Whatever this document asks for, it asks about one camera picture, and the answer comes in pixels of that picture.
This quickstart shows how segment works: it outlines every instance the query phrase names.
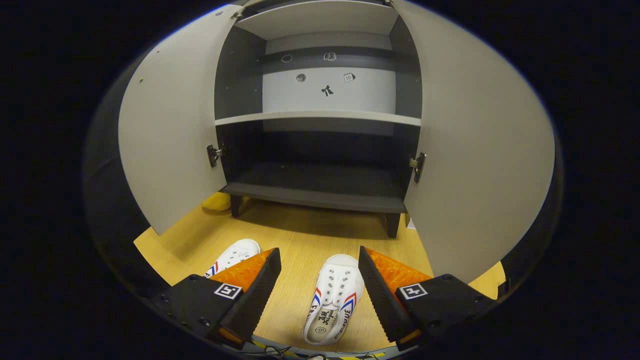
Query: canvas shoe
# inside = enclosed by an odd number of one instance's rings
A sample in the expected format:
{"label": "canvas shoe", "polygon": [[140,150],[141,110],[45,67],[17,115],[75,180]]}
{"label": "canvas shoe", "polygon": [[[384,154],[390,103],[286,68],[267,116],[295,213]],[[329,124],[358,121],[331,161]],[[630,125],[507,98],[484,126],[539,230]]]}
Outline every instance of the canvas shoe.
{"label": "canvas shoe", "polygon": [[344,254],[328,258],[320,269],[302,338],[316,346],[340,340],[363,291],[358,260]]}
{"label": "canvas shoe", "polygon": [[260,254],[260,245],[258,245],[257,242],[251,239],[238,240],[220,255],[211,268],[204,274],[204,277],[210,278],[256,254]]}

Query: shoe insole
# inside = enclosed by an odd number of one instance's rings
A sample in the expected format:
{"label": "shoe insole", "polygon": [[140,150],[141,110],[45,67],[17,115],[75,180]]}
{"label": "shoe insole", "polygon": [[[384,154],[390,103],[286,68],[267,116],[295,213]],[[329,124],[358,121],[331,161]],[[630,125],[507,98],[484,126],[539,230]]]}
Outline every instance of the shoe insole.
{"label": "shoe insole", "polygon": [[307,338],[314,343],[323,341],[326,335],[331,332],[338,321],[338,310],[320,308],[316,318],[311,323],[307,332]]}

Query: cabinet leg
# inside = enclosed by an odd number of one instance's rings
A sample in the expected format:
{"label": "cabinet leg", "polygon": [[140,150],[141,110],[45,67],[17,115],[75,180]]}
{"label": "cabinet leg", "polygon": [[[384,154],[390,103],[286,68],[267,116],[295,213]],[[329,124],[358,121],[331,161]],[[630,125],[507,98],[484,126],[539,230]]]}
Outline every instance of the cabinet leg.
{"label": "cabinet leg", "polygon": [[240,210],[240,203],[242,202],[242,197],[240,195],[231,195],[231,216],[234,218],[238,217],[238,211]]}
{"label": "cabinet leg", "polygon": [[400,214],[387,214],[387,236],[395,239],[398,234],[400,224]]}

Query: door hinge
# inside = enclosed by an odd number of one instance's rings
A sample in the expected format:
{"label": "door hinge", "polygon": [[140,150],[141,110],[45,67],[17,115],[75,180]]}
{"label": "door hinge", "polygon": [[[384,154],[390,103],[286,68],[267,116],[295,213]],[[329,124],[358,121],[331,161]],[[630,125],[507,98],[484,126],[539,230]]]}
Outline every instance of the door hinge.
{"label": "door hinge", "polygon": [[214,148],[213,145],[207,145],[207,157],[209,158],[209,165],[211,165],[211,167],[215,167],[218,164],[218,158],[224,154],[222,148],[224,148],[224,144],[222,144],[220,150]]}
{"label": "door hinge", "polygon": [[424,166],[424,152],[420,153],[417,159],[409,158],[409,167],[413,168],[415,175],[413,176],[413,180],[416,183],[420,182],[420,175],[422,175],[422,167]]}

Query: cabinet door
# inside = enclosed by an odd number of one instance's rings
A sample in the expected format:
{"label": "cabinet door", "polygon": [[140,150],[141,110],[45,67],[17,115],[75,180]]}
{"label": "cabinet door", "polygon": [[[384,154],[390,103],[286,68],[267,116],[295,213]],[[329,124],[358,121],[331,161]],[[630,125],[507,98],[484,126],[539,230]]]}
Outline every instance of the cabinet door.
{"label": "cabinet door", "polygon": [[120,108],[118,141],[125,176],[138,206],[158,234],[227,182],[219,149],[214,84],[222,45],[233,26],[226,5],[160,42],[136,69]]}
{"label": "cabinet door", "polygon": [[404,204],[436,276],[470,282],[500,261],[538,215],[554,170],[554,132],[527,81],[447,19],[394,0],[422,70],[420,183]]}

